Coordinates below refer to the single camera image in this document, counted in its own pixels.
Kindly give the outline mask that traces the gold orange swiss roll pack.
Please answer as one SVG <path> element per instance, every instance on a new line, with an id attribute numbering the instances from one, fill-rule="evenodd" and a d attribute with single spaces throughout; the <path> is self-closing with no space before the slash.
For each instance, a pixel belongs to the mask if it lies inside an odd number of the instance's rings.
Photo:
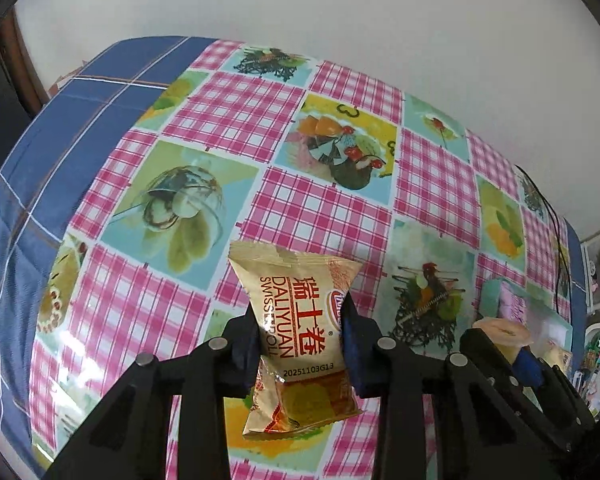
<path id="1" fill-rule="evenodd" d="M 245 438 L 293 438 L 357 415 L 340 310 L 362 264 L 249 240 L 230 244 L 228 261 L 262 348 Z"/>

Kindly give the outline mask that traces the clear wrapped round bun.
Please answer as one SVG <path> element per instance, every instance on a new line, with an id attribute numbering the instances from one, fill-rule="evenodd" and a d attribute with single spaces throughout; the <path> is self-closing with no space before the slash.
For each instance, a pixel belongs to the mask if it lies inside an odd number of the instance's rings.
<path id="1" fill-rule="evenodd" d="M 526 326 L 507 318 L 480 318 L 472 327 L 482 330 L 509 364 L 514 364 L 520 350 L 533 342 Z"/>

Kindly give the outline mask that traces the purple swiss roll snack pack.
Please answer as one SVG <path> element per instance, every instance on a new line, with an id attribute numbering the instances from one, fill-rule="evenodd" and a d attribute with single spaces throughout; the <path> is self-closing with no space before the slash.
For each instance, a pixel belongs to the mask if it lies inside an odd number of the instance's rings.
<path id="1" fill-rule="evenodd" d="M 498 285 L 498 317 L 519 323 L 528 324 L 529 306 L 524 295 L 513 288 L 513 285 L 501 281 Z"/>

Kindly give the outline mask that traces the white tray with green rim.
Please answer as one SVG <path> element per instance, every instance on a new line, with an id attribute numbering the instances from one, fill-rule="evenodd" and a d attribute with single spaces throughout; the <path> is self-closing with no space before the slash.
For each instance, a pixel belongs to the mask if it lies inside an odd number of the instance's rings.
<path id="1" fill-rule="evenodd" d="M 480 292 L 479 313 L 483 318 L 498 318 L 498 285 L 505 278 L 491 278 L 483 283 Z M 528 301 L 528 324 L 532 345 L 528 347 L 537 357 L 550 365 L 557 365 L 567 373 L 572 362 L 572 327 L 552 308 L 532 298 L 517 284 L 510 283 L 516 292 Z"/>

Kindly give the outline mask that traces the checkered fruit pattern tablecloth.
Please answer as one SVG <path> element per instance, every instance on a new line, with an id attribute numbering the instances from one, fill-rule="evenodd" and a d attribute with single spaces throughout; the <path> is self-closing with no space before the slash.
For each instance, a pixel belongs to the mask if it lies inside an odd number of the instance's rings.
<path id="1" fill-rule="evenodd" d="M 272 47 L 124 40 L 0 169 L 0 435 L 35 477 L 140 352 L 182 356 L 242 313 L 238 238 L 358 260 L 358 310 L 426 356 L 457 348 L 491 278 L 582 356 L 576 232 L 458 120 Z"/>

